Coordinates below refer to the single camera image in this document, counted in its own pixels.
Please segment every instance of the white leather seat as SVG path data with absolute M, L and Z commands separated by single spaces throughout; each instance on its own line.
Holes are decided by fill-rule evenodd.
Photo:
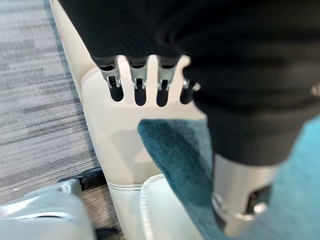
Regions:
M 192 103 L 179 101 L 183 86 L 181 58 L 170 88 L 168 104 L 158 107 L 157 58 L 147 66 L 147 101 L 134 100 L 129 65 L 118 58 L 124 99 L 114 102 L 100 70 L 58 0 L 50 0 L 69 68 L 83 105 L 97 159 L 108 182 L 113 204 L 127 240 L 202 239 L 183 206 L 147 153 L 137 126 L 141 119 L 203 119 Z

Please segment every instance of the black fabric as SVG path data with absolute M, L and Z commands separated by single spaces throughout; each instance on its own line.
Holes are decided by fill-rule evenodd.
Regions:
M 273 165 L 320 112 L 317 0 L 60 0 L 92 59 L 191 57 L 215 151 Z

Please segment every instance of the robotic hand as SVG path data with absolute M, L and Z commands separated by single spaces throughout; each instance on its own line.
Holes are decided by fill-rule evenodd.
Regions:
M 167 104 L 179 57 L 190 57 L 180 102 L 193 99 L 207 115 L 215 151 L 212 205 L 221 230 L 237 236 L 267 209 L 279 166 L 304 122 L 320 112 L 311 94 L 319 79 L 318 3 L 303 3 L 304 11 L 288 1 L 60 3 L 115 102 L 126 97 L 118 55 L 126 56 L 142 107 L 148 56 L 158 56 L 159 107 Z

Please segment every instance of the teal towel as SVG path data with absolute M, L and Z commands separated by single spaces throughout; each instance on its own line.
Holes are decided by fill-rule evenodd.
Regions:
M 216 226 L 212 150 L 203 120 L 144 119 L 138 132 L 148 153 L 206 240 L 226 240 Z M 273 187 L 271 206 L 242 240 L 318 240 L 320 117 L 309 122 Z

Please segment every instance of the black sleeve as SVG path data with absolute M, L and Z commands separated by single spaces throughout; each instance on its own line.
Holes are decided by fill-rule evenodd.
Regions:
M 187 55 L 213 149 L 249 165 L 283 161 L 320 112 L 320 2 L 60 0 L 96 62 Z

